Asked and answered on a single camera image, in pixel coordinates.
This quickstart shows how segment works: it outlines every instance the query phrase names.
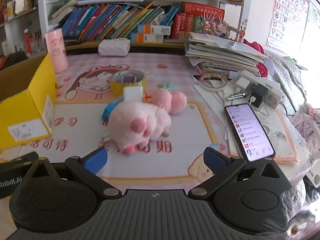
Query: phone screen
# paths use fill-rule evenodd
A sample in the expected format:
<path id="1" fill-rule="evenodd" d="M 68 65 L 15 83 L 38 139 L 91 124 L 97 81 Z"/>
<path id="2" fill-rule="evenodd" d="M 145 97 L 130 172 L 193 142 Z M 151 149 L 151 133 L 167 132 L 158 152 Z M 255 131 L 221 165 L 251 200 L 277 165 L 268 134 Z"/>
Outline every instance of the phone screen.
<path id="1" fill-rule="evenodd" d="M 248 104 L 226 108 L 236 128 L 248 161 L 253 162 L 274 154 L 263 127 Z"/>

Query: pink water bottle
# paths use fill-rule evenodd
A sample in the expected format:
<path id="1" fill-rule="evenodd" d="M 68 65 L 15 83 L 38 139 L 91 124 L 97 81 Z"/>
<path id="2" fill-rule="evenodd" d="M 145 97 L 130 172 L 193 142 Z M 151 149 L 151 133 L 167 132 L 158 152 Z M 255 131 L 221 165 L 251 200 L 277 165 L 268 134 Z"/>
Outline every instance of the pink water bottle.
<path id="1" fill-rule="evenodd" d="M 45 35 L 48 53 L 51 56 L 55 73 L 64 71 L 68 67 L 66 49 L 64 47 L 62 29 L 55 29 Z"/>

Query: yellow box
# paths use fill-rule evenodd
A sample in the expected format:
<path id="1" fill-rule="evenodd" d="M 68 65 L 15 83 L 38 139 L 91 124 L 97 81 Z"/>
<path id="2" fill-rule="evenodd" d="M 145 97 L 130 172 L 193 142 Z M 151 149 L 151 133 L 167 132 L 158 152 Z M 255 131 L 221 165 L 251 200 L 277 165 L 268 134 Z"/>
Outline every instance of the yellow box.
<path id="1" fill-rule="evenodd" d="M 0 149 L 51 136 L 56 93 L 49 54 L 0 71 Z"/>

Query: yellow tape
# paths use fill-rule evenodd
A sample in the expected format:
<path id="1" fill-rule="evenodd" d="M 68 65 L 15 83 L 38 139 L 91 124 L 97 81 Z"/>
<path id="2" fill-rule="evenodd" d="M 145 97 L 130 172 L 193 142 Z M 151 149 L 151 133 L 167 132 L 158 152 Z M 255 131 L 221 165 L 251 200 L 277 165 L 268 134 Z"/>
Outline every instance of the yellow tape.
<path id="1" fill-rule="evenodd" d="M 137 77 L 136 82 L 121 83 L 121 77 L 126 74 L 132 74 Z M 111 92 L 115 97 L 123 96 L 124 87 L 143 87 L 143 92 L 146 86 L 146 75 L 139 70 L 120 71 L 111 76 Z"/>

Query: roll of tape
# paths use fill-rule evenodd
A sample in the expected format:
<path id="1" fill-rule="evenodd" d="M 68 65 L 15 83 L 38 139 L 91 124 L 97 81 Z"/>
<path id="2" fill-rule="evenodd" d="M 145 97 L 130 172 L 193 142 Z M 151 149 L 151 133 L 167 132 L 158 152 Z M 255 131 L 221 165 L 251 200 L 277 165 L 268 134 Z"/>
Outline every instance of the roll of tape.
<path id="1" fill-rule="evenodd" d="M 124 87 L 143 87 L 146 85 L 146 75 L 139 70 L 120 71 L 111 76 L 111 92 L 115 97 L 123 96 Z"/>

